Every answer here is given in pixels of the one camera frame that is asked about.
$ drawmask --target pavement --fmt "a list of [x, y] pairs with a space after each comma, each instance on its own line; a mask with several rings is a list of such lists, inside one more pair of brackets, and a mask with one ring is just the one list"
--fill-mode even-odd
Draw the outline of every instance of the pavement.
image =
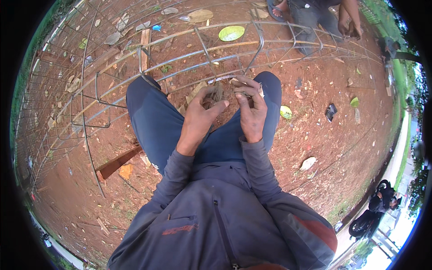
[[[396, 147], [393, 149], [393, 156], [388, 163], [387, 168], [384, 171], [382, 179], [387, 179], [392, 186], [396, 183], [397, 173], [399, 172], [400, 165], [402, 164], [403, 151], [405, 150], [405, 144], [407, 143], [407, 134], [408, 134], [408, 115], [404, 111], [404, 117], [402, 120], [402, 127], [400, 129], [400, 135], [396, 143]], [[355, 220], [359, 216], [361, 216], [369, 207], [369, 203], [365, 203], [360, 211], [356, 214], [356, 216], [352, 219]], [[337, 237], [337, 249], [334, 256], [334, 262], [338, 260], [338, 258], [343, 255], [348, 249], [352, 248], [352, 244], [355, 241], [355, 238], [352, 240], [349, 239], [350, 235], [348, 232], [348, 225], [344, 226], [340, 229], [340, 231], [336, 234]]]

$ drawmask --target wooden stick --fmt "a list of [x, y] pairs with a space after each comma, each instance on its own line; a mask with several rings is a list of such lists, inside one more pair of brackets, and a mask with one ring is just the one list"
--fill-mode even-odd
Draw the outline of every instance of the wooden stick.
[[103, 230], [107, 235], [109, 235], [109, 231], [108, 231], [107, 227], [105, 227], [104, 223], [101, 221], [101, 218], [100, 218], [100, 217], [97, 218], [97, 221], [98, 221], [99, 225], [102, 227], [102, 230]]
[[[150, 38], [150, 28], [141, 32], [141, 45], [147, 45]], [[148, 68], [148, 56], [144, 52], [141, 52], [141, 69], [146, 70]]]

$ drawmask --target dirty hand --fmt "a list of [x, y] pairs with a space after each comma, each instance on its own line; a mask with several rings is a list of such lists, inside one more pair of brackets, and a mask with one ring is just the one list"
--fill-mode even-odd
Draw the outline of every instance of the dirty hand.
[[356, 25], [353, 21], [351, 21], [348, 27], [348, 33], [350, 37], [355, 38], [356, 40], [362, 39], [362, 30], [360, 25]]
[[[240, 105], [240, 125], [248, 143], [259, 142], [263, 138], [264, 121], [267, 116], [267, 105], [259, 94], [261, 84], [245, 76], [236, 76], [231, 83], [237, 88], [235, 98]], [[246, 92], [251, 98], [242, 95]]]
[[221, 100], [206, 110], [203, 101], [207, 94], [216, 90], [215, 87], [203, 87], [189, 103], [181, 128], [180, 139], [176, 150], [184, 156], [194, 156], [199, 144], [209, 131], [213, 121], [228, 107], [228, 100]]

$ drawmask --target green leaf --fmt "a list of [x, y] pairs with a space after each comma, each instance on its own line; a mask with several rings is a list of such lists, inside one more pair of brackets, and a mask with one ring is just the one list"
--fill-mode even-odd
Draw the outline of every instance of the green leaf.
[[83, 38], [83, 40], [81, 41], [81, 43], [78, 45], [78, 48], [84, 49], [86, 47], [86, 44], [87, 44], [87, 39]]
[[354, 108], [358, 107], [358, 106], [359, 106], [359, 98], [358, 98], [358, 97], [353, 98], [353, 99], [351, 100], [350, 104], [351, 104], [351, 106], [353, 106]]
[[286, 106], [280, 106], [280, 115], [286, 119], [291, 119], [292, 112], [291, 109]]
[[243, 26], [228, 26], [220, 30], [219, 38], [222, 41], [233, 41], [241, 37], [245, 33]]

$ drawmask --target sleeve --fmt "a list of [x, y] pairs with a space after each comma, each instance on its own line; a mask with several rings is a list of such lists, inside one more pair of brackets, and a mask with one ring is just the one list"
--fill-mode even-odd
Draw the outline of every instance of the sleeve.
[[252, 191], [272, 216], [298, 269], [326, 269], [337, 248], [331, 224], [300, 198], [282, 191], [262, 140], [247, 143], [242, 137], [240, 141]]
[[107, 269], [116, 259], [139, 237], [145, 237], [145, 230], [156, 219], [156, 217], [168, 206], [168, 204], [184, 189], [188, 184], [192, 170], [194, 156], [184, 156], [174, 150], [168, 158], [164, 169], [164, 176], [156, 190], [153, 192], [152, 199], [143, 205], [138, 211], [120, 245], [111, 255]]

